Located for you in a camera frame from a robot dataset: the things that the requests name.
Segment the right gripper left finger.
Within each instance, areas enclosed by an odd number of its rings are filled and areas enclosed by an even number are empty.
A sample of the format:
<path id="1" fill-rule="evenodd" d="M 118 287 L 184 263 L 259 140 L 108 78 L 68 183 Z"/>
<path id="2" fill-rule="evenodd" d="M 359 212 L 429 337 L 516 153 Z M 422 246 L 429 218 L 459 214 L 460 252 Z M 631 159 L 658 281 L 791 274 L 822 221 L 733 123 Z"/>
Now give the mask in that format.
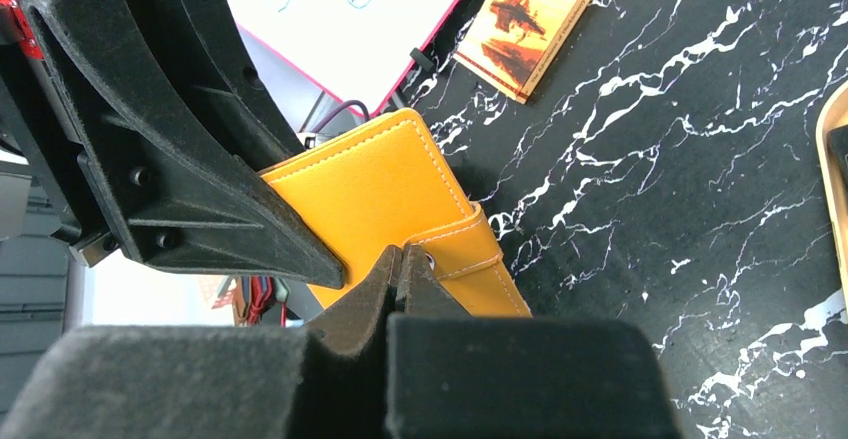
<path id="1" fill-rule="evenodd" d="M 5 438 L 379 438 L 403 253 L 295 328 L 89 326 L 40 360 Z"/>

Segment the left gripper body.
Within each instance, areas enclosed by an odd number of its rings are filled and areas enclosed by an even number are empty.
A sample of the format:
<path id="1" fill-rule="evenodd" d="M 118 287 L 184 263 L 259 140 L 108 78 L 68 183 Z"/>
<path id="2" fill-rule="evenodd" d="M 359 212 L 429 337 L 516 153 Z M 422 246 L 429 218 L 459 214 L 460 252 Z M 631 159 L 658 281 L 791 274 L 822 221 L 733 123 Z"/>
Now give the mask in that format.
<path id="1" fill-rule="evenodd" d="M 3 24 L 22 34 L 1 49 L 1 125 L 10 132 L 56 205 L 57 238 L 76 251 L 120 249 L 86 183 L 82 145 L 49 75 L 42 47 L 20 0 L 1 0 Z"/>

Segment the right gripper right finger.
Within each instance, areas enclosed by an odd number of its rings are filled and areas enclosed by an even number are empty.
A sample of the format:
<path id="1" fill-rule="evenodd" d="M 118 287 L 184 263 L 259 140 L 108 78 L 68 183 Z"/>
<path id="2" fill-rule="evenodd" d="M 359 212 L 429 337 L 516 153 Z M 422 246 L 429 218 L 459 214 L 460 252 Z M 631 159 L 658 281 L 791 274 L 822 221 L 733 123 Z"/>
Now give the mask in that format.
<path id="1" fill-rule="evenodd" d="M 391 438 L 678 438 L 645 335 L 612 320 L 474 317 L 421 247 L 392 249 Z"/>

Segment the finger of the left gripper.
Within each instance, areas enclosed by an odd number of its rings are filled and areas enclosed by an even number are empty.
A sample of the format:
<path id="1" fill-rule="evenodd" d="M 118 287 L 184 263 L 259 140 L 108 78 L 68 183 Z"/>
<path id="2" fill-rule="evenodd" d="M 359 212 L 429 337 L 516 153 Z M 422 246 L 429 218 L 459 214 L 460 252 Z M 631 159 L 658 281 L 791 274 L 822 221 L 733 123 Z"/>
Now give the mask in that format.
<path id="1" fill-rule="evenodd" d="M 155 136 L 191 165 L 260 171 L 303 152 L 250 59 L 226 0 L 124 0 L 113 65 Z"/>
<path id="2" fill-rule="evenodd" d="M 124 255 L 180 274 L 333 289 L 342 262 L 173 88 L 126 0 L 20 0 Z"/>

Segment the orange leather card holder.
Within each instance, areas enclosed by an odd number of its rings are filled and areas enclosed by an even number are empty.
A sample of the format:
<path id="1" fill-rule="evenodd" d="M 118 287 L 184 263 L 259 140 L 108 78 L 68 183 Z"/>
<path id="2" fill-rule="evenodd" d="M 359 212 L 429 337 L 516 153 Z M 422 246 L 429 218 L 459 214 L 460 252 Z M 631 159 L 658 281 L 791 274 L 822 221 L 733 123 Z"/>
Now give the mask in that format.
<path id="1" fill-rule="evenodd" d="M 346 268 L 342 288 L 310 286 L 322 308 L 364 280 L 387 246 L 417 245 L 470 314 L 530 316 L 482 206 L 415 110 L 381 115 L 260 176 Z"/>

